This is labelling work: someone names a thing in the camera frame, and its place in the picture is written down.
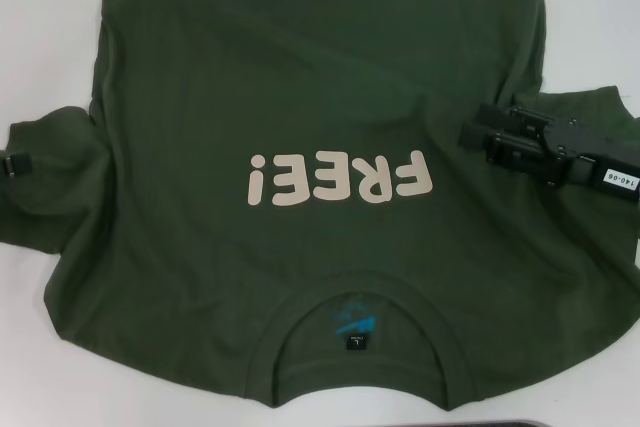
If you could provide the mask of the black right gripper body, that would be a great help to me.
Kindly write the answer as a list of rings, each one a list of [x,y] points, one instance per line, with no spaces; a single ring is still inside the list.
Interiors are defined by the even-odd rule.
[[[639,201],[639,149],[602,137],[577,120],[556,120],[544,128],[553,181]]]

